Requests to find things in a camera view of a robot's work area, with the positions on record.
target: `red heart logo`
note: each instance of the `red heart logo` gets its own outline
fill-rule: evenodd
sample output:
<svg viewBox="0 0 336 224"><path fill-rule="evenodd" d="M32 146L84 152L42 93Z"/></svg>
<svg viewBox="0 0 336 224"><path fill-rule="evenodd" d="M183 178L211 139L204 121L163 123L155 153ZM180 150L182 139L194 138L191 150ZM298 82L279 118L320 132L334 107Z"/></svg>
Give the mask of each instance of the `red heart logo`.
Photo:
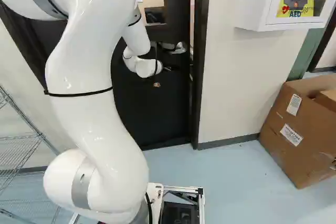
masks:
<svg viewBox="0 0 336 224"><path fill-rule="evenodd" d="M289 6L284 6L283 8L282 8L282 13L283 14L285 14L286 12L288 12L289 11Z"/></svg>

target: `metal wire rack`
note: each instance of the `metal wire rack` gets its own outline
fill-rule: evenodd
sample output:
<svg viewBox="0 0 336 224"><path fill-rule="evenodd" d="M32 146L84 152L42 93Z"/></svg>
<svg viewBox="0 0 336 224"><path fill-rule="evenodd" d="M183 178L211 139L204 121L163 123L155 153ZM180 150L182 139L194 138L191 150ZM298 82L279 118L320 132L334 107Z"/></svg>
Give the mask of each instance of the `metal wire rack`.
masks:
<svg viewBox="0 0 336 224"><path fill-rule="evenodd" d="M42 139L36 135L0 137L0 194L25 165Z"/></svg>
<svg viewBox="0 0 336 224"><path fill-rule="evenodd" d="M41 143L46 144L56 155L59 152L0 86L0 114L7 109L14 109L18 119L28 126L25 130L29 133L0 135L0 223L67 223L73 213L56 206L48 199L43 188L44 172L20 173Z"/></svg>
<svg viewBox="0 0 336 224"><path fill-rule="evenodd" d="M56 206L46 196L43 175L36 172L15 177L0 198L0 223L65 224L70 220L72 212Z"/></svg>

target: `black cable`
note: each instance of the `black cable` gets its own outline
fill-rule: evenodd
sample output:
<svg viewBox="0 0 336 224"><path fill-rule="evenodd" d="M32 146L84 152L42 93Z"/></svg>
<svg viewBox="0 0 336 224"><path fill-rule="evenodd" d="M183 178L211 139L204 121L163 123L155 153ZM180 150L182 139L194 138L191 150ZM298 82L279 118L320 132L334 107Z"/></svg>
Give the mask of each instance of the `black cable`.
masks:
<svg viewBox="0 0 336 224"><path fill-rule="evenodd" d="M153 212L152 212L151 201L149 200L148 193L146 193L146 201L147 201L147 206L148 206L149 224L153 224Z"/></svg>
<svg viewBox="0 0 336 224"><path fill-rule="evenodd" d="M45 95L49 95L51 97L86 97L88 95L105 93L105 92L108 92L108 91L110 91L112 89L113 89L113 87L110 87L110 88L104 89L104 90L99 90L99 91L94 91L94 92L87 92L87 93L79 93L79 94L53 94L53 93L49 93L48 90L45 90L44 94Z"/></svg>

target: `white label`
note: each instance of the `white label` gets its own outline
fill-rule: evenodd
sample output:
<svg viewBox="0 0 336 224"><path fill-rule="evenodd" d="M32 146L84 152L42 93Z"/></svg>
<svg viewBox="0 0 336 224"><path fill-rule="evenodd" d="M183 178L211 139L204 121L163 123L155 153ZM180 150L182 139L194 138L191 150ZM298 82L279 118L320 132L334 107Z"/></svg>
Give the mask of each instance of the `white label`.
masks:
<svg viewBox="0 0 336 224"><path fill-rule="evenodd" d="M293 116L298 113L302 98L297 94L293 94L292 99L290 99L289 105L287 107L287 112Z"/></svg>
<svg viewBox="0 0 336 224"><path fill-rule="evenodd" d="M280 133L293 145L298 146L303 137L296 133L288 124L285 124Z"/></svg>

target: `aed label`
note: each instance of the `aed label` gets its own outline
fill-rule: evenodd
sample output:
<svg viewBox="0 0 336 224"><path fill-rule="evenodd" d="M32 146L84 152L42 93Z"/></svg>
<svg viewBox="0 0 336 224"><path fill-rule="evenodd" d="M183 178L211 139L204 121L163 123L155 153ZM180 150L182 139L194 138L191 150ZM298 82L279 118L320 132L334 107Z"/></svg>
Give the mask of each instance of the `aed label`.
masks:
<svg viewBox="0 0 336 224"><path fill-rule="evenodd" d="M301 17L302 12L299 10L291 10L289 17Z"/></svg>

